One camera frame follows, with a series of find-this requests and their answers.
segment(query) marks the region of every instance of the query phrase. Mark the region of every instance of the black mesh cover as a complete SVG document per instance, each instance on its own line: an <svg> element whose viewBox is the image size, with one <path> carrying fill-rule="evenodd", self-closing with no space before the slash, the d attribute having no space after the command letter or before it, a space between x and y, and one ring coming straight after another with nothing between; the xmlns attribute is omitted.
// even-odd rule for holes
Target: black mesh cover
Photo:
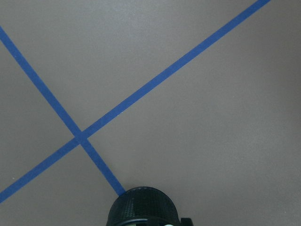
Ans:
<svg viewBox="0 0 301 226"><path fill-rule="evenodd" d="M121 195L112 205L107 226L155 220L159 225L179 226L177 210L170 198L152 187L136 187Z"/></svg>

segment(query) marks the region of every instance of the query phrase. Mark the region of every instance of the blue tape strip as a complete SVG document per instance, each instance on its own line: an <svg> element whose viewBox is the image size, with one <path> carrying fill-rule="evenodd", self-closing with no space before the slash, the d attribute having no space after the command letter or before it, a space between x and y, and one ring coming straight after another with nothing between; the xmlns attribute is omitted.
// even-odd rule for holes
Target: blue tape strip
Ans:
<svg viewBox="0 0 301 226"><path fill-rule="evenodd" d="M21 54L21 52L14 45L12 40L8 37L8 35L4 32L4 30L0 27L0 39L3 42L4 46L8 49L10 54L15 58L17 63L23 69L23 71L27 74L36 88L40 91L43 97L48 101L51 107L55 110L58 116L62 119L71 133L75 136L75 139L82 145L83 142L86 144L87 138L83 138L81 135L81 131L77 124L73 121L70 115L66 112L63 106L59 103L56 97L52 94L46 84L42 81L42 79L38 76L38 74L34 71L34 69L27 62L25 57ZM100 155L95 151L92 145L82 145L86 153L90 156L92 161L97 165L97 167L101 169L105 169L105 171L101 171L108 182L112 185L113 189L116 191L118 195L120 192L125 192L122 185L118 182L116 177L110 171L105 162L101 159Z"/></svg>
<svg viewBox="0 0 301 226"><path fill-rule="evenodd" d="M34 167L32 170L27 172L24 176L19 178L12 185L10 185L5 190L3 190L0 193L0 203L5 201L8 197L12 196L15 192L20 190L23 186L28 184L30 181L32 181L35 177L37 177L43 171L48 169L55 162L57 162L58 160L63 158L68 152L70 152L72 149L74 149L78 145L79 145L79 143L77 142L77 140L75 138L70 140L67 144L62 146L60 149L58 149L56 152L54 152L51 156L49 156L44 161L42 161L39 165Z"/></svg>
<svg viewBox="0 0 301 226"><path fill-rule="evenodd" d="M98 130L100 130L102 127L104 127L106 124L108 124L114 118L116 118L119 114L121 114L123 111L125 111L127 108L129 108L132 104L134 104L136 101L138 101L144 95L149 93L152 89L157 87L165 79L170 77L172 74L174 74L176 71L178 71L184 65L186 65L188 62L193 60L195 57L197 57L200 53L202 53L204 50L206 50L212 44L217 42L221 37L223 37L228 32L230 32L232 29L234 29L241 22L246 20L249 16L251 16L257 10L259 10L261 7L263 7L269 1L270 0L256 1L253 5L248 7L245 11L240 13L237 17L235 17L234 19L229 21L227 24L225 24L223 27L221 27L219 30L217 30L215 33L210 35L207 39L205 39L203 42L201 42L195 48L190 50L187 54L182 56L180 59L178 59L172 65L170 65L168 68L166 68L160 74L158 74L155 78L150 80L148 83L146 83L140 89L138 89L135 93L130 95L128 98L126 98L120 104L118 104L116 107L114 107L108 113L106 113L102 118L100 118L99 120L94 122L91 126L89 126L87 129L85 129L83 131L83 136L90 137L91 135L96 133Z"/></svg>
<svg viewBox="0 0 301 226"><path fill-rule="evenodd" d="M114 107L111 111L106 113L102 118L97 120L95 123L93 123L91 126L89 126L87 129L85 129L80 135L80 141L83 146L85 146L88 151L88 155L91 159L93 159L94 163L97 165L97 167L100 170L107 171L107 169L103 165L103 160L100 158L98 153L95 151L87 138L89 138L91 135L96 133L99 129L101 129L103 126L105 126L107 123L109 123L111 120L113 120L115 117L117 117L120 113L122 113L124 110L126 110L128 107L130 107L133 103L138 101L140 98L142 98L144 95L146 95L148 92L150 92L153 88L158 86L161 82L163 82L165 79L170 77L173 73L178 71L181 67L183 67L185 64L187 64L189 61L194 59L197 55L199 55L201 52L206 50L209 46L214 44L216 41L218 41L222 36L227 34L229 31L231 31L233 28L235 28L237 25L239 25L241 22L243 22L245 19L247 19L249 16L251 16L253 13L255 13L257 10L259 10L261 7L263 7L265 4L267 4L270 0L258 0L253 5L251 5L249 8L247 8L245 11L243 11L241 14L239 14L237 17L232 19L230 22L228 22L225 26L220 28L217 32L209 36L206 40L204 40L202 43L200 43L198 46L196 46L194 49L192 49L190 52L188 52L186 55L182 56L179 60L177 60L175 63L173 63L171 66L169 66L167 69L165 69L163 72L161 72L159 75L157 75L154 79L146 83L143 87L141 87L139 90L137 90L135 93L133 93L131 96L129 96L127 99L122 101L119 105ZM5 32L0 27L0 39L1 41L7 42L10 41L8 36L5 34ZM10 53L15 57L15 52L10 51ZM75 138L69 141L66 145L71 145L72 142L76 140ZM28 182L30 182L32 179L34 179L36 176L38 176L40 173L42 173L44 170L46 170L48 167L50 167L52 164L54 164L56 161L58 161L60 158L62 158L65 154L67 154L70 150L75 148L78 143L74 147L61 147L58 151L56 151L53 155L49 156L47 159L45 159L43 162L41 162L38 166L33 168L31 171L26 173L23 177L18 179L15 183L13 183L11 186L6 188L4 191L0 193L0 203L6 200L9 196L17 192L20 188L22 188L24 185L26 185ZM111 183L114 185L117 180L112 180ZM123 189L115 190L117 194L123 193Z"/></svg>

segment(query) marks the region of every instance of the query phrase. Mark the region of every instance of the black textured surface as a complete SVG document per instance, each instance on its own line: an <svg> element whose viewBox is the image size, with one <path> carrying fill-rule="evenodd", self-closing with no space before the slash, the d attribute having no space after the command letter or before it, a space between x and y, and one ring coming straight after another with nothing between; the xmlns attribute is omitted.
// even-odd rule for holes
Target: black textured surface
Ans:
<svg viewBox="0 0 301 226"><path fill-rule="evenodd" d="M159 219L173 225L180 224L177 210L170 198L151 187L133 188L121 195L112 205L107 226L134 219Z"/></svg>

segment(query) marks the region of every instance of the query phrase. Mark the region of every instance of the gray floor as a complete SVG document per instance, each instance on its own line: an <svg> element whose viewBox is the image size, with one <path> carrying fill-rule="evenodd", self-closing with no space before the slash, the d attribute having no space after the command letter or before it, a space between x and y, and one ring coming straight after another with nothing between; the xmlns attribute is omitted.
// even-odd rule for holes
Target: gray floor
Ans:
<svg viewBox="0 0 301 226"><path fill-rule="evenodd" d="M81 129L254 0L2 0L0 25ZM89 140L125 189L195 226L301 224L299 0L273 0ZM0 44L0 191L72 138ZM105 225L117 195L77 147L1 226Z"/></svg>

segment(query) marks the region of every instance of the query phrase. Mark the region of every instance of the blue line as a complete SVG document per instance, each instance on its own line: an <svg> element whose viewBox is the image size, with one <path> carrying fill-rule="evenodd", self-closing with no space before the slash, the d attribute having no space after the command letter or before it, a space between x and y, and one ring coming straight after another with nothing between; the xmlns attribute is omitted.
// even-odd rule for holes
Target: blue line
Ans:
<svg viewBox="0 0 301 226"><path fill-rule="evenodd" d="M83 143L86 144L88 142L87 138L82 137L82 134L81 134L82 132L80 131L77 124L73 121L73 119L70 117L70 115L66 112L66 110L63 108L63 106L59 103L59 101L56 99L56 97L52 94L52 92L46 86L46 84L42 81L42 79L38 76L38 74L30 66L30 64L27 62L25 57L17 49L15 44L8 37L8 35L4 32L4 30L1 28L1 26L0 26L0 39L3 42L4 46L10 52L10 54L15 58L17 63L21 66L23 71L27 74L27 76L30 78L30 80L33 82L33 84L36 86L36 88L40 91L40 93L44 96L44 98L48 101L48 103L51 105L51 107L55 110L55 112L58 114L58 116L62 119L62 121L65 123L65 125L68 127L68 129L71 131L71 133L75 136L75 139L82 145L82 147L84 148L86 153L90 156L92 161L97 165L97 167L99 169L105 169L105 171L101 171L101 172L105 176L105 178L108 180L108 182L113 186L113 189L116 191L116 193L120 194L120 192L125 192L124 188L121 186L121 184L119 182L117 183L116 177L110 171L110 169L105 164L105 162L102 161L101 157L95 151L95 149L92 147L92 145L91 144L83 145Z"/></svg>
<svg viewBox="0 0 301 226"><path fill-rule="evenodd" d="M52 155L47 157L39 165L34 167L32 170L27 172L24 176L19 178L16 182L14 182L9 187L7 187L5 190L3 190L0 193L0 203L5 201L8 197L12 196L14 193L16 193L18 190L20 190L23 186L25 186L27 183L32 181L35 177L37 177L43 171L48 169L55 162L57 162L58 160L63 158L68 152L70 152L72 149L74 149L78 145L79 144L78 144L77 140L75 138L73 138L67 144L65 144L60 149L58 149L56 152L54 152Z"/></svg>
<svg viewBox="0 0 301 226"><path fill-rule="evenodd" d="M248 7L245 11L240 13L234 19L232 19L227 24L225 24L223 27L221 27L219 30L217 30L215 33L210 35L207 39L205 39L203 42L201 42L195 48L190 50L187 54L182 56L180 59L178 59L172 65L170 65L168 68L166 68L160 74L158 74L155 78L153 78L152 80L147 82L144 86L142 86L140 89L138 89L135 93L130 95L128 98L126 98L124 101L122 101L116 107L114 107L112 110L107 112L103 117L101 117L99 120L94 122L87 129L85 129L83 131L83 137L92 136L94 133L96 133L98 130L100 130L102 127L104 127L106 124L108 124L114 118L116 118L119 114L121 114L123 111L125 111L127 108L129 108L132 104L134 104L136 101L138 101L144 95L149 93L152 89L157 87L165 79L167 79L172 74L174 74L176 71L178 71L180 68L182 68L184 65L189 63L191 60L193 60L200 53L205 51L212 44L217 42L221 37L223 37L228 32L230 32L232 29L234 29L241 22L246 20L249 16L251 16L257 10L259 10L261 7L263 7L269 1L270 0L256 1L253 5Z"/></svg>

